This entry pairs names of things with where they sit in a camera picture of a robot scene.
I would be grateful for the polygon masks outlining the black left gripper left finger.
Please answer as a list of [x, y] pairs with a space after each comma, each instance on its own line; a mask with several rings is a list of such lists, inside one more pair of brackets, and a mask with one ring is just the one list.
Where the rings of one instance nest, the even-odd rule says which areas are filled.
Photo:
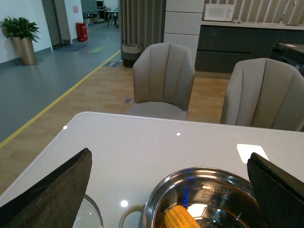
[[2, 228], [71, 228], [92, 168], [87, 148], [0, 208]]

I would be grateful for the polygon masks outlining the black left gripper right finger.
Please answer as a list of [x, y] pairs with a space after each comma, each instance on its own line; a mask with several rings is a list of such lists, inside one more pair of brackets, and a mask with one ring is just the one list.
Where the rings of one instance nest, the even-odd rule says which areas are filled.
[[304, 183], [257, 153], [247, 161], [255, 198], [270, 228], [304, 226]]

